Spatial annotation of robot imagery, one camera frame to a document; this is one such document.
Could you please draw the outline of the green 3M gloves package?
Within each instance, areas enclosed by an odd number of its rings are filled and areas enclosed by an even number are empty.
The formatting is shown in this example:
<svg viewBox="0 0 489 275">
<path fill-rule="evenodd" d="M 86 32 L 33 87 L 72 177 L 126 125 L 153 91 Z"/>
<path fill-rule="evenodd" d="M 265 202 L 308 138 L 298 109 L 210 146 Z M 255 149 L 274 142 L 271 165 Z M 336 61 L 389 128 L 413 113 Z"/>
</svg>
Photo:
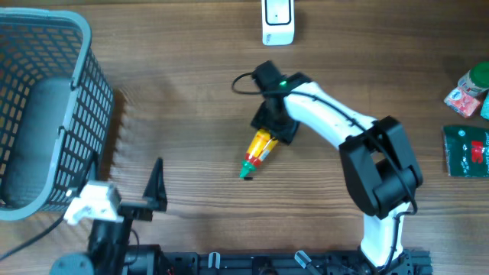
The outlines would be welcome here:
<svg viewBox="0 0 489 275">
<path fill-rule="evenodd" d="M 442 132 L 449 176 L 488 178 L 488 129 L 448 125 Z"/>
</svg>

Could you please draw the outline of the white barcode scanner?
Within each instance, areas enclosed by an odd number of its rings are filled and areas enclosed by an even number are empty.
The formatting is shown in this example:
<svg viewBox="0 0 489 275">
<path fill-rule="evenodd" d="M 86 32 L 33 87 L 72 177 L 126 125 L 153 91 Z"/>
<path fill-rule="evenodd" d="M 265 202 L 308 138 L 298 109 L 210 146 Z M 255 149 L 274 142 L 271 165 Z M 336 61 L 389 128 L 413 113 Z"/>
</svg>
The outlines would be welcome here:
<svg viewBox="0 0 489 275">
<path fill-rule="evenodd" d="M 262 43 L 284 46 L 295 33 L 294 0 L 261 0 Z"/>
</svg>

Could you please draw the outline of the teal wet wipes pack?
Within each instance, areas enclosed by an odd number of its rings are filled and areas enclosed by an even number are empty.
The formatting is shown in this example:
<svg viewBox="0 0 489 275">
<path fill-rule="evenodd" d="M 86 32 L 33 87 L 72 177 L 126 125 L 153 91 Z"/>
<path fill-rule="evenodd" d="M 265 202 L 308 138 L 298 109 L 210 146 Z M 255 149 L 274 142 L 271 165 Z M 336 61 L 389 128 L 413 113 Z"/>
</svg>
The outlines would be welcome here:
<svg viewBox="0 0 489 275">
<path fill-rule="evenodd" d="M 486 95 L 483 105 L 481 107 L 481 117 L 489 120 L 489 93 Z"/>
</svg>

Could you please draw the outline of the grey plastic shopping basket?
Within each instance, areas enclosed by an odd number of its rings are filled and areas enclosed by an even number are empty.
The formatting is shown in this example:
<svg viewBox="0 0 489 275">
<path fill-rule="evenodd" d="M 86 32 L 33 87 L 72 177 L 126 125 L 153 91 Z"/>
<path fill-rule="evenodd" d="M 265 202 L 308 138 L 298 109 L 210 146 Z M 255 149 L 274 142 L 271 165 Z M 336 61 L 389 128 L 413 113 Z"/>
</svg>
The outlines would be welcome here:
<svg viewBox="0 0 489 275">
<path fill-rule="evenodd" d="M 114 92 L 72 11 L 1 10 L 1 218 L 63 212 L 102 159 Z"/>
</svg>

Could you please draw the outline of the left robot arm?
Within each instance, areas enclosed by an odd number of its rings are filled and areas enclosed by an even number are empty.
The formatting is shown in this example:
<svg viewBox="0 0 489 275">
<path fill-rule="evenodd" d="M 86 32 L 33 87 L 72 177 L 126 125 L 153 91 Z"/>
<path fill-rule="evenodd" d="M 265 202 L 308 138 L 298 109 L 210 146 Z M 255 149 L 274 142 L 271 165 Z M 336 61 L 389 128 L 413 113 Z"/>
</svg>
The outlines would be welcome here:
<svg viewBox="0 0 489 275">
<path fill-rule="evenodd" d="M 87 251 L 55 261 L 51 274 L 173 274 L 173 266 L 157 244 L 142 245 L 134 221 L 150 222 L 167 210 L 164 161 L 157 158 L 142 202 L 123 202 L 115 185 L 97 180 L 98 154 L 92 152 L 69 184 L 73 200 L 63 219 L 76 225 L 93 220 Z"/>
</svg>

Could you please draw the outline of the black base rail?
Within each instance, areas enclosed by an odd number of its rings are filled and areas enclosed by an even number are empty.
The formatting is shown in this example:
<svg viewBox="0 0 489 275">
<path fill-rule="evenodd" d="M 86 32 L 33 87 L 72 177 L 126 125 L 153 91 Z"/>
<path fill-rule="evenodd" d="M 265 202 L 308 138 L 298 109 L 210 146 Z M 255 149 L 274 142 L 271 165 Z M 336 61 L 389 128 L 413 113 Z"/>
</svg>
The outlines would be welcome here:
<svg viewBox="0 0 489 275">
<path fill-rule="evenodd" d="M 223 254 L 211 252 L 164 253 L 158 245 L 131 246 L 126 261 L 135 263 L 122 268 L 123 274 L 160 275 L 297 275 L 297 274 L 393 274 L 431 275 L 432 259 L 428 251 L 404 250 L 390 262 L 387 270 L 374 267 L 360 251 L 330 251 L 292 254 Z"/>
</svg>

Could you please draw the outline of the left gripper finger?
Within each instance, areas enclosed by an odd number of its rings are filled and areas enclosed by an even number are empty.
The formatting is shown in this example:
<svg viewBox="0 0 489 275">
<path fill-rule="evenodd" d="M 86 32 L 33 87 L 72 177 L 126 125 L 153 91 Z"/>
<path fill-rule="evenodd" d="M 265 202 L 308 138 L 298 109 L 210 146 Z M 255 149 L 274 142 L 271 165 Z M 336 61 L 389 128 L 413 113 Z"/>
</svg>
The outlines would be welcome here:
<svg viewBox="0 0 489 275">
<path fill-rule="evenodd" d="M 157 158 L 146 185 L 143 198 L 149 205 L 166 205 L 167 194 L 164 186 L 164 161 Z"/>
<path fill-rule="evenodd" d="M 99 173 L 99 154 L 92 150 L 78 172 L 78 187 L 84 187 L 90 180 L 96 180 Z"/>
</svg>

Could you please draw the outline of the green lid jar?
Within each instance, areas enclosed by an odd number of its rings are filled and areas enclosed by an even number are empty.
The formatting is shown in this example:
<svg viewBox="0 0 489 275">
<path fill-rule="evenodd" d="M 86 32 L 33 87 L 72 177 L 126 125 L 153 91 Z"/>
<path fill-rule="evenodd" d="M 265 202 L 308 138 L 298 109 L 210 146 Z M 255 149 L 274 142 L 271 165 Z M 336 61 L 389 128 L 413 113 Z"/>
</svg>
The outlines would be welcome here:
<svg viewBox="0 0 489 275">
<path fill-rule="evenodd" d="M 488 70 L 488 62 L 477 64 L 459 79 L 458 88 L 477 98 L 488 90 Z"/>
</svg>

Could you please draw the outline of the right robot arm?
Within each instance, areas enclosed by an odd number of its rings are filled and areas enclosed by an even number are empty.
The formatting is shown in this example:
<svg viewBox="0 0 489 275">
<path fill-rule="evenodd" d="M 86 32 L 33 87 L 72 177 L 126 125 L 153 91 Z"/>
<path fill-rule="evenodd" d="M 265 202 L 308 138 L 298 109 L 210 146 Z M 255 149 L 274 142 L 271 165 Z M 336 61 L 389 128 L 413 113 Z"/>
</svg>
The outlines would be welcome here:
<svg viewBox="0 0 489 275">
<path fill-rule="evenodd" d="M 389 273 L 403 253 L 403 220 L 417 213 L 416 189 L 423 184 L 402 124 L 391 116 L 363 115 L 305 74 L 285 76 L 271 61 L 249 75 L 264 98 L 254 128 L 290 144 L 304 124 L 339 152 L 348 194 L 364 214 L 361 253 L 372 270 Z"/>
</svg>

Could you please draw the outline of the red sauce bottle green cap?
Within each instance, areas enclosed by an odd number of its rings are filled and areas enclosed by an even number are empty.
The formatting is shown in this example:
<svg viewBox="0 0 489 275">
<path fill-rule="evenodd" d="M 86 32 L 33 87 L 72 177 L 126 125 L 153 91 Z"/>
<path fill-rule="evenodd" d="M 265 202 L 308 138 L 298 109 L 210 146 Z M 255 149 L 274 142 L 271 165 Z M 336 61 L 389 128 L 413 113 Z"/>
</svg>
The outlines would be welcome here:
<svg viewBox="0 0 489 275">
<path fill-rule="evenodd" d="M 240 178 L 245 178 L 255 172 L 277 146 L 278 140 L 266 129 L 259 129 L 248 147 L 241 162 Z"/>
</svg>

